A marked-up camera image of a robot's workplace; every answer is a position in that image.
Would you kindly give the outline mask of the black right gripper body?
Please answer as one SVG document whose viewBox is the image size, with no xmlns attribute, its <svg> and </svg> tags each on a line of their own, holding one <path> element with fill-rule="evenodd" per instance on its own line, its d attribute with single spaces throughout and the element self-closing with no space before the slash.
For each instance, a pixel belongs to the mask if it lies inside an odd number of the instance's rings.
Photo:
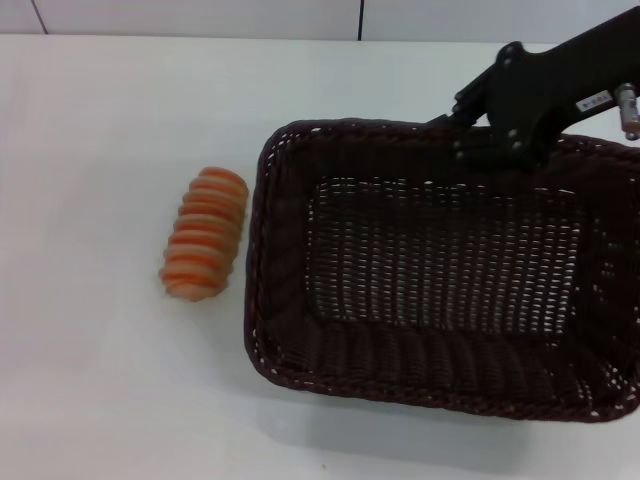
<svg viewBox="0 0 640 480">
<path fill-rule="evenodd" d="M 639 138 L 639 8 L 634 7 L 548 51 L 513 42 L 500 50 L 492 118 L 524 129 L 533 167 L 547 162 L 568 127 L 617 107 L 621 129 Z"/>
</svg>

